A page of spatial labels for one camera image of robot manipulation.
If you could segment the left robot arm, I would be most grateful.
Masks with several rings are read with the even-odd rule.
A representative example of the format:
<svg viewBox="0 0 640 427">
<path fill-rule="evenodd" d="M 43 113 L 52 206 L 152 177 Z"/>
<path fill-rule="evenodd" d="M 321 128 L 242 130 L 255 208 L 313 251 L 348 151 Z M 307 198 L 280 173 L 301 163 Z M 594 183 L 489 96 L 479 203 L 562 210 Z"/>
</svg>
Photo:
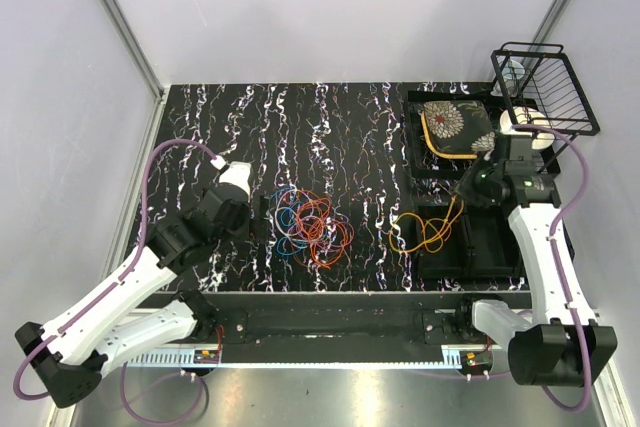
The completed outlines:
<svg viewBox="0 0 640 427">
<path fill-rule="evenodd" d="M 123 264 L 75 305 L 48 322 L 29 321 L 16 330 L 25 359 L 14 377 L 15 395 L 36 400 L 21 388 L 22 375 L 32 368 L 45 387 L 43 395 L 67 408 L 140 354 L 172 341 L 216 339 L 217 310 L 196 290 L 177 293 L 143 318 L 124 319 L 215 248 L 246 239 L 250 227 L 249 190 L 229 182 L 205 190 L 194 207 L 161 219 Z"/>
</svg>

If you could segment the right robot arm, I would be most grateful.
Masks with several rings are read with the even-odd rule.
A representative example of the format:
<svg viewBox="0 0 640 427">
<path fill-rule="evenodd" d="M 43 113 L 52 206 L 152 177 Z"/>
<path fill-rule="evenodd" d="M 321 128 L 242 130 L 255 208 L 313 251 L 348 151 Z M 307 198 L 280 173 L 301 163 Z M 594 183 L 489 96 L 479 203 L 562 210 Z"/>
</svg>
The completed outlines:
<svg viewBox="0 0 640 427">
<path fill-rule="evenodd" d="M 515 237 L 531 292 L 526 320 L 497 297 L 473 298 L 454 318 L 466 343 L 488 336 L 506 351 L 519 385 L 589 388 L 618 342 L 610 326 L 599 325 L 586 300 L 567 246 L 562 204 L 552 177 L 539 172 L 530 135 L 496 137 L 456 185 L 469 206 L 503 215 Z"/>
</svg>

